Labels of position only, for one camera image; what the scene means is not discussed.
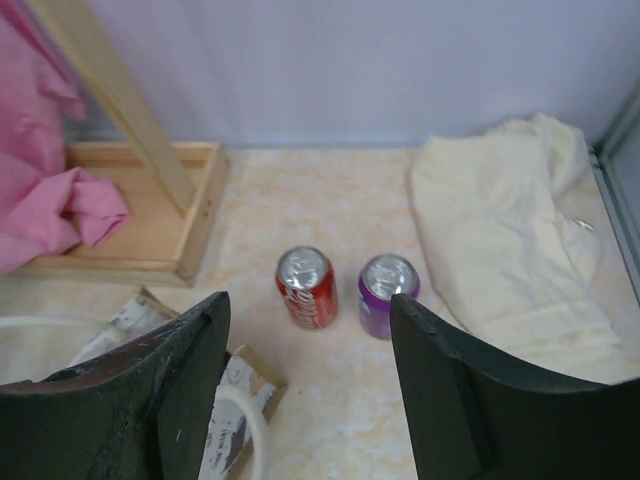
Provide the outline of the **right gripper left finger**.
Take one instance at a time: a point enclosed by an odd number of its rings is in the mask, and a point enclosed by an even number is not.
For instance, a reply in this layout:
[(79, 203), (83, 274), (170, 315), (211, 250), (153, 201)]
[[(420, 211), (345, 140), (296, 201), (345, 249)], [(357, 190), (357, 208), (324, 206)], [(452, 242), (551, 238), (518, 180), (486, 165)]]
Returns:
[(92, 360), (3, 385), (2, 478), (197, 478), (230, 319), (216, 292)]

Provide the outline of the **pink shirt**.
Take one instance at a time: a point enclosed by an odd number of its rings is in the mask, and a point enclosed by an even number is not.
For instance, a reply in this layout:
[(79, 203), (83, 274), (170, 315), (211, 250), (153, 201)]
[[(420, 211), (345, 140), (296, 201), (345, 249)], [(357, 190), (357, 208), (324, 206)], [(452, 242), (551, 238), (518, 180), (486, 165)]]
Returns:
[(130, 218), (114, 183), (66, 165), (62, 118), (87, 114), (79, 88), (19, 1), (1, 4), (1, 271), (95, 247)]

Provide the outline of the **brown canvas tote bag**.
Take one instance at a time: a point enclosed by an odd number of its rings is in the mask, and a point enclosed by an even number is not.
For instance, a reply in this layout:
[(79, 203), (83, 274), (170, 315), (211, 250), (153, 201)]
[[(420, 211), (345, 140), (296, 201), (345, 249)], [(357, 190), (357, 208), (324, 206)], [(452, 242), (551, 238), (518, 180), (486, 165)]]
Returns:
[[(108, 353), (173, 321), (177, 313), (139, 288), (111, 319), (50, 314), (1, 319), (1, 388), (39, 382), (53, 373)], [(248, 469), (267, 473), (267, 422), (285, 383), (247, 347), (229, 352), (215, 393), (200, 472), (195, 479), (235, 479)]]

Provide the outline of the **aluminium frame rail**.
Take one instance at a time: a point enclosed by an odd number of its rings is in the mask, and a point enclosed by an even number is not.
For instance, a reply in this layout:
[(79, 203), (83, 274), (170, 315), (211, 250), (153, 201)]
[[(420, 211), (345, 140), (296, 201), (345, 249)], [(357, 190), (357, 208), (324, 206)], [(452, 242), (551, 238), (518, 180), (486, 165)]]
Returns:
[(639, 293), (639, 88), (635, 87), (592, 146), (596, 183), (627, 275)]

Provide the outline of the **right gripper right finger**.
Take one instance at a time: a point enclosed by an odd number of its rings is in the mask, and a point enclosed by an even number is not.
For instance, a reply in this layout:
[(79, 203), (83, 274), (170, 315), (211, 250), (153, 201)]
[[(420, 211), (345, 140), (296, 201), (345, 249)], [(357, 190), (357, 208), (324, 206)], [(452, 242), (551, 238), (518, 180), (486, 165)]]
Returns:
[(392, 297), (390, 326), (419, 478), (638, 478), (638, 380), (538, 367), (406, 294)]

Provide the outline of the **purple can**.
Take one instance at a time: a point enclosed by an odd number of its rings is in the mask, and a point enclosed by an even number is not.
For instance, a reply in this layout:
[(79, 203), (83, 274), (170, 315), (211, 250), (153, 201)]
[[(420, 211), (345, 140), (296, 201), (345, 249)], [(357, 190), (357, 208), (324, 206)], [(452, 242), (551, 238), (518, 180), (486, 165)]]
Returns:
[(405, 257), (384, 253), (371, 258), (358, 278), (359, 317), (362, 328), (380, 340), (391, 339), (389, 313), (391, 298), (406, 294), (416, 299), (420, 277)]

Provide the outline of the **wooden clothes rack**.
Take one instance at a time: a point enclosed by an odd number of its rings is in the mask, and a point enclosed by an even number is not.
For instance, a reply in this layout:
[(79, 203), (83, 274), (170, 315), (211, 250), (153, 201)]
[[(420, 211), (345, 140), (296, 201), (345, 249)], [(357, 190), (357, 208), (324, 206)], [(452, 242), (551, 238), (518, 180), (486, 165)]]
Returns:
[(18, 274), (192, 286), (227, 179), (222, 145), (167, 139), (87, 2), (28, 6), (126, 138), (72, 143), (68, 163), (112, 180), (132, 217), (98, 247), (40, 256)]

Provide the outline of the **beige cloth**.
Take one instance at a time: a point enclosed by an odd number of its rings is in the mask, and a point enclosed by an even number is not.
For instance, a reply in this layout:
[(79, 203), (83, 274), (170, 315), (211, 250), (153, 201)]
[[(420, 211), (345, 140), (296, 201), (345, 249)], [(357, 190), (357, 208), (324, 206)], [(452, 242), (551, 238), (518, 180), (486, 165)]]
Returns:
[(467, 332), (614, 384), (626, 376), (622, 342), (589, 289), (599, 239), (558, 205), (588, 165), (583, 133), (540, 113), (430, 139), (409, 175), (411, 202), (432, 287)]

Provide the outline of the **red can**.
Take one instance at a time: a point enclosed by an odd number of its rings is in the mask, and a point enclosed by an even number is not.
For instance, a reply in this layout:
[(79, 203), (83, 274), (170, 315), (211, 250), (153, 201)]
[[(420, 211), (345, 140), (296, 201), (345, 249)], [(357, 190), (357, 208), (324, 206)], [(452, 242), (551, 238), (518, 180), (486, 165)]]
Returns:
[(296, 246), (279, 259), (276, 286), (292, 321), (307, 330), (328, 327), (338, 314), (334, 269), (315, 247)]

